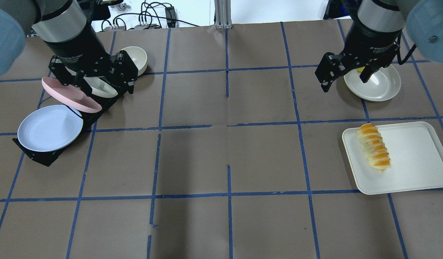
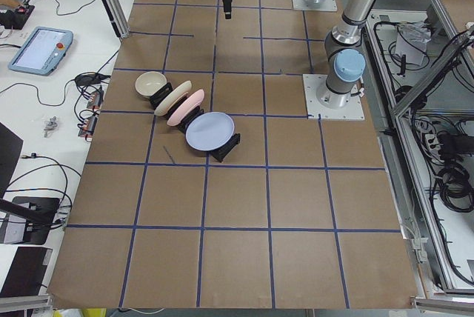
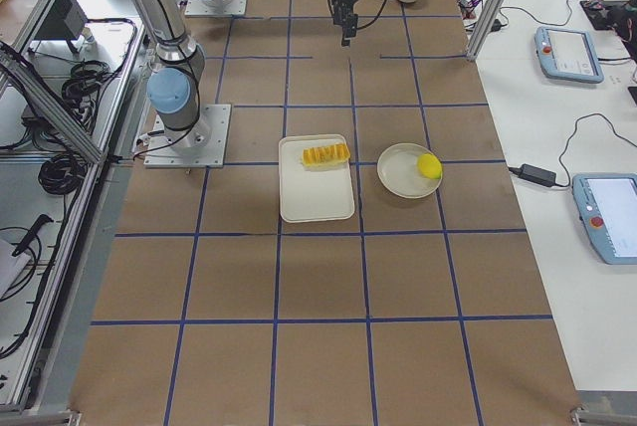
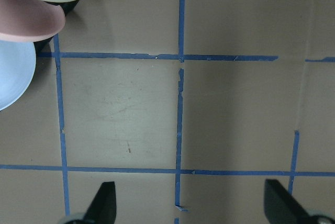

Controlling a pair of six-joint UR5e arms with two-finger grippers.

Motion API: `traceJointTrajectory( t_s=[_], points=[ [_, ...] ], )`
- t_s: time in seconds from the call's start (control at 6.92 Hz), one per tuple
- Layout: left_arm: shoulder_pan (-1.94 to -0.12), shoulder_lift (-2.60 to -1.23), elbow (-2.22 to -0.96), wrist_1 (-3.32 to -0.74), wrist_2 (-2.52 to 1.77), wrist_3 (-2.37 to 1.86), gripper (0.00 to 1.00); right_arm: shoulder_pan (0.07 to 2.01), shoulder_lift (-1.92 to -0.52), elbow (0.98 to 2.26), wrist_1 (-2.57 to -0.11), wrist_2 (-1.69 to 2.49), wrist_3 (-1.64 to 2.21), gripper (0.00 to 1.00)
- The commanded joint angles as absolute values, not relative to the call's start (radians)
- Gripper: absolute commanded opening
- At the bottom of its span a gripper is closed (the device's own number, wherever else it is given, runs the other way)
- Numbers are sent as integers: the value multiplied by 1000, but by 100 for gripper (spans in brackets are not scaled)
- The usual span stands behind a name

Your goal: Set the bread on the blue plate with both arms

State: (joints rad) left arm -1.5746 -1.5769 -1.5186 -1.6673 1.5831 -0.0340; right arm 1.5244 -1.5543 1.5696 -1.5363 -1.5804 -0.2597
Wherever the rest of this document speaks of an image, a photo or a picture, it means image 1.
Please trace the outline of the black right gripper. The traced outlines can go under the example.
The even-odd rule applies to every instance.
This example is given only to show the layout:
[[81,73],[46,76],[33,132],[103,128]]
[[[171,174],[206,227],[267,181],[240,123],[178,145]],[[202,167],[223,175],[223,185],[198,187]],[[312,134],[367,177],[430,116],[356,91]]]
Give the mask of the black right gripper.
[[399,51],[396,39],[401,30],[378,32],[366,27],[351,27],[346,35],[341,54],[327,52],[323,55],[315,71],[322,90],[327,93],[335,80],[350,71],[357,64],[365,65],[359,78],[367,83],[370,77],[381,68],[391,65]]

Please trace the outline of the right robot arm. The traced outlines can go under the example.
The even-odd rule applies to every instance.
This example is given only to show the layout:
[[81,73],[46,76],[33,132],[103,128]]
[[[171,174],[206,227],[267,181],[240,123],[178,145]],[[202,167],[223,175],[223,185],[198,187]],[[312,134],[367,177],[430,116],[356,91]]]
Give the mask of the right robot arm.
[[404,28],[427,60],[443,63],[443,0],[362,0],[348,10],[353,25],[340,54],[323,55],[315,75],[322,90],[354,69],[360,79],[391,65],[400,51],[398,38]]

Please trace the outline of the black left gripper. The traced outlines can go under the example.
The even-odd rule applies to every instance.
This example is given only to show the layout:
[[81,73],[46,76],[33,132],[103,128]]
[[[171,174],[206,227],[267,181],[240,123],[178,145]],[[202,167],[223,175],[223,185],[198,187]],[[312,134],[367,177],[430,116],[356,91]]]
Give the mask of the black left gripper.
[[109,55],[96,34],[79,34],[62,42],[44,40],[44,43],[54,53],[48,67],[63,86],[85,93],[84,76],[98,76],[118,91],[134,93],[139,70],[125,50]]

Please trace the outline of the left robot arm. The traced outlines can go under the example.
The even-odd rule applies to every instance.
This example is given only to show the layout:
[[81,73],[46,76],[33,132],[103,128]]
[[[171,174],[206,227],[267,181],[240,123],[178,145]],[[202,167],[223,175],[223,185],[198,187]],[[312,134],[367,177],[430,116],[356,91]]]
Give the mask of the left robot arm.
[[110,55],[91,22],[96,9],[109,12],[119,0],[0,0],[0,77],[19,57],[31,30],[53,51],[49,64],[62,85],[77,87],[87,96],[85,78],[101,77],[117,90],[132,94],[138,68],[126,51]]

